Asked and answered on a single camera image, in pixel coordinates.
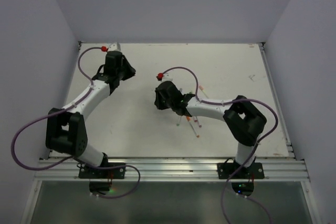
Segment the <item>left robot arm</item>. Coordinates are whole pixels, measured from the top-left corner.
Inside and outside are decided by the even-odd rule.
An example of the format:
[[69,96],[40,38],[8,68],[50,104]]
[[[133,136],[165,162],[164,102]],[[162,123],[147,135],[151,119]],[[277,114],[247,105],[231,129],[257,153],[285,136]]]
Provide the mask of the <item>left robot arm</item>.
[[48,113],[46,147],[58,153],[68,154],[78,163],[79,178],[124,179],[125,163],[109,162],[107,154],[89,144],[86,119],[93,110],[119,86],[121,81],[135,75],[123,53],[105,51],[105,62],[97,73],[89,78],[90,84],[81,95],[61,109]]

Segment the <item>peach marker pen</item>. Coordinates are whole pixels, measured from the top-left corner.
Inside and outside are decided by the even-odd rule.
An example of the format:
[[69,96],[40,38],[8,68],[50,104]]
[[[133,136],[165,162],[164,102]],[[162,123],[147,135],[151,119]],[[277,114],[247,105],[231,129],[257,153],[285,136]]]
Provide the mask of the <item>peach marker pen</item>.
[[201,92],[203,93],[203,95],[204,95],[206,98],[209,99],[209,96],[208,96],[208,94],[206,93],[206,91],[204,90],[204,88],[203,88],[201,85],[199,85],[198,88],[201,90]]

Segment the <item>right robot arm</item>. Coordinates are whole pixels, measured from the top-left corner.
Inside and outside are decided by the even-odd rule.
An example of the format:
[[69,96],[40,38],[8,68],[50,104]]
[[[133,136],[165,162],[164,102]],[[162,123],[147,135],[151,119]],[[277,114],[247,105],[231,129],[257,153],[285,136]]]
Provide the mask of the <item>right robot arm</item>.
[[158,110],[171,109],[180,116],[205,117],[226,123],[238,142],[234,158],[234,172],[246,178],[253,171],[254,146],[267,123],[266,117],[249,101],[239,95],[228,105],[217,100],[199,101],[195,94],[183,94],[171,81],[164,81],[155,88],[155,106]]

